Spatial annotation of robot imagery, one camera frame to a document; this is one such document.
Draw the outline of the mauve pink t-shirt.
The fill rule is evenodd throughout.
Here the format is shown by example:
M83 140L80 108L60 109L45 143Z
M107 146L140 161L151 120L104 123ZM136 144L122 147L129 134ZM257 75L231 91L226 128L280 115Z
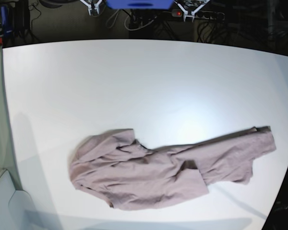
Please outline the mauve pink t-shirt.
M117 129L86 139L69 176L77 190L111 208L158 209L204 196L217 182L247 184L254 160L275 149L267 126L157 149L147 149L132 129Z

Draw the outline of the black power strip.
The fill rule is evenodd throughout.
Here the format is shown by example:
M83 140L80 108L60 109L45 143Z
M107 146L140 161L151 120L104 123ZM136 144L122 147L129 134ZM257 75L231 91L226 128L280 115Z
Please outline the black power strip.
M174 9L171 11L171 15L173 17L182 18L184 21L186 20L193 21L194 19L217 20L217 21L225 20L224 13L214 11L198 11L194 15L185 15L182 10Z

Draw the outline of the blue box overhead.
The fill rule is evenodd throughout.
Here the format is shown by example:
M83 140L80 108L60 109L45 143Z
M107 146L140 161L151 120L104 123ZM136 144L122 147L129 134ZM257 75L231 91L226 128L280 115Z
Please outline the blue box overhead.
M107 0L106 3L113 9L169 9L174 0Z

